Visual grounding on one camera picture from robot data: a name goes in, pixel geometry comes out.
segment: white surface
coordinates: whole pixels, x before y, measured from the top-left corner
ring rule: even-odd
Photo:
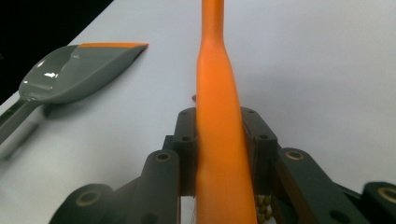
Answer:
[[[225,41],[240,104],[282,147],[310,153],[336,183],[361,192],[396,183],[396,3],[226,1]],[[148,42],[120,77],[70,105],[44,106],[0,146],[0,223],[48,223],[74,189],[114,189],[194,106],[200,1],[114,1],[71,44]],[[6,110],[18,98],[0,107]],[[183,202],[190,223],[193,201]]]

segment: gray spoon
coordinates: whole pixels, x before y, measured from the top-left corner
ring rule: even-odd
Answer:
[[[125,70],[147,44],[82,44],[56,49],[19,87],[20,99],[0,116],[0,144],[39,106],[66,104],[98,91]]]

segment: spoon handle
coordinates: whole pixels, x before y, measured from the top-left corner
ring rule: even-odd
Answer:
[[[20,98],[0,116],[0,145],[39,105],[36,101]]]
[[[224,0],[203,0],[202,16],[196,220],[198,224],[257,223],[241,107],[223,39]]]

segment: orange handle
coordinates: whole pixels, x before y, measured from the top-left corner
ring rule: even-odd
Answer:
[[[198,224],[257,223],[241,108],[223,41],[223,0],[203,0],[197,62]]]

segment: black plastic part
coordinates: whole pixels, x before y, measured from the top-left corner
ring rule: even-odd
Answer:
[[[372,182],[364,186],[361,202],[363,212],[375,223],[396,223],[396,186]]]
[[[111,187],[90,184],[72,192],[49,224],[100,224],[111,206]]]
[[[172,150],[151,153],[134,191],[127,224],[180,223],[179,158]]]
[[[254,193],[269,194],[269,167],[275,159],[277,138],[256,111],[245,107],[241,110]]]
[[[126,223],[125,218],[131,212],[131,204],[134,199],[135,189],[139,183],[139,178],[114,191],[112,194],[112,204],[101,224]]]
[[[167,135],[163,143],[163,149],[172,149],[180,157],[180,196],[195,195],[198,158],[195,111],[195,107],[181,111],[174,135]]]
[[[276,154],[276,175],[299,223],[369,223],[307,153],[282,148]]]
[[[271,196],[271,210],[273,211],[276,224],[295,224],[298,222],[293,206],[279,200],[275,195]]]
[[[369,221],[370,221],[371,223],[373,223],[373,221],[372,221],[370,218],[368,218],[368,217],[366,216],[366,213],[364,212],[364,206],[365,206],[365,205],[361,202],[361,195],[360,195],[359,193],[357,193],[357,192],[351,190],[351,189],[347,189],[347,188],[344,187],[344,186],[341,186],[341,185],[338,185],[338,184],[336,184],[336,185],[337,185],[337,187],[344,193],[344,195],[346,195],[346,197],[353,203],[353,205],[355,205],[355,207],[356,207],[357,209],[359,209],[359,211],[361,211],[361,213],[362,213],[367,219],[369,219]]]

